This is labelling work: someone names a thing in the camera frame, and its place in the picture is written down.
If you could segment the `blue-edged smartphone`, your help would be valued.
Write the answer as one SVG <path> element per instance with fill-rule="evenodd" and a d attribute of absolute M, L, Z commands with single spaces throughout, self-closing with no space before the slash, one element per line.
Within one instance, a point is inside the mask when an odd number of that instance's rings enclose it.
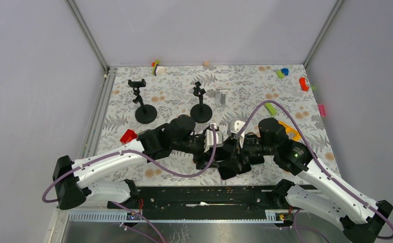
<path fill-rule="evenodd" d="M 249 160 L 249 164 L 251 165 L 263 164 L 265 162 L 263 156 L 249 156 L 248 160 Z"/>

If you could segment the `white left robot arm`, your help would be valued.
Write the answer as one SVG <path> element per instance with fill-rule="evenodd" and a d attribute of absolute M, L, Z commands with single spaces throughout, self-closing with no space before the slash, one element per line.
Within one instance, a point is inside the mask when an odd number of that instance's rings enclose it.
<path fill-rule="evenodd" d="M 199 176 L 214 163 L 215 153 L 223 145 L 223 134 L 216 124 L 210 124 L 201 134 L 196 134 L 194 129 L 193 119 L 180 115 L 101 155 L 76 160 L 68 155 L 62 156 L 56 162 L 53 183 L 44 192 L 42 200 L 56 202 L 61 210 L 74 209 L 86 202 L 108 201 L 133 208 L 139 201 L 133 181 L 103 182 L 101 178 L 127 167 L 157 164 L 157 160 L 167 158 L 174 150 L 192 154 L 194 162 L 203 164 L 202 169 L 194 174 Z M 46 198 L 51 189 L 56 192 L 55 200 Z"/>

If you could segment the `black phone stand with phone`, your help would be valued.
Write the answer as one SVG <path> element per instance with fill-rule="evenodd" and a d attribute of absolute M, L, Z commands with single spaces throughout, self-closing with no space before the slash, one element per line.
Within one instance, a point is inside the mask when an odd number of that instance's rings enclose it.
<path fill-rule="evenodd" d="M 196 82 L 193 87 L 193 95 L 198 97 L 199 103 L 192 107 L 190 111 L 191 118 L 199 124 L 208 122 L 212 118 L 212 109 L 204 103 L 205 89 L 201 88 L 201 83 Z"/>

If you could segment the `purple-edged smartphone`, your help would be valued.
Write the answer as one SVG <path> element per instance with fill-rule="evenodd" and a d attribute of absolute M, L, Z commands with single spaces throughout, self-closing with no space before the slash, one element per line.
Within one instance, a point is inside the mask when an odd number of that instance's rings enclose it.
<path fill-rule="evenodd" d="M 222 180 L 228 180 L 238 174 L 236 170 L 227 167 L 219 167 L 218 172 Z"/>

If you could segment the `black smartphone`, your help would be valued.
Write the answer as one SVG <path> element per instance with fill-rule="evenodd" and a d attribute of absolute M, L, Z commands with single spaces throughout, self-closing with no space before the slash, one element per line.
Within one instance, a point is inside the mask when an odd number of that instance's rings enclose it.
<path fill-rule="evenodd" d="M 252 169 L 249 163 L 241 163 L 240 166 L 241 166 L 240 169 L 237 171 L 237 174 L 239 175 L 247 173 Z"/>

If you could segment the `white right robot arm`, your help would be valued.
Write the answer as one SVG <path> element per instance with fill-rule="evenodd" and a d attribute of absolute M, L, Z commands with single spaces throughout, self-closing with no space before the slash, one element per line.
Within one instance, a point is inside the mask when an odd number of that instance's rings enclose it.
<path fill-rule="evenodd" d="M 306 210 L 337 226 L 351 242 L 375 242 L 393 210 L 385 200 L 367 197 L 333 173 L 305 144 L 288 137 L 286 128 L 275 118 L 258 124 L 259 135 L 245 133 L 243 121 L 228 124 L 233 158 L 260 161 L 272 155 L 282 170 L 312 184 L 323 196 L 311 193 L 283 179 L 272 191 L 272 202 L 280 209 L 288 205 Z"/>

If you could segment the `black round-base phone stand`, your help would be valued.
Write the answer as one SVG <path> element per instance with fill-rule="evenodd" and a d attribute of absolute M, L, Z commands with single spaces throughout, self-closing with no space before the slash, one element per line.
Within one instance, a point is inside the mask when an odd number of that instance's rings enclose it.
<path fill-rule="evenodd" d="M 157 110 L 154 106 L 144 104 L 142 96 L 140 95 L 140 88 L 146 87 L 145 79 L 141 81 L 128 80 L 128 85 L 133 89 L 133 94 L 136 96 L 132 101 L 140 106 L 135 111 L 135 119 L 141 124 L 149 124 L 157 117 Z"/>

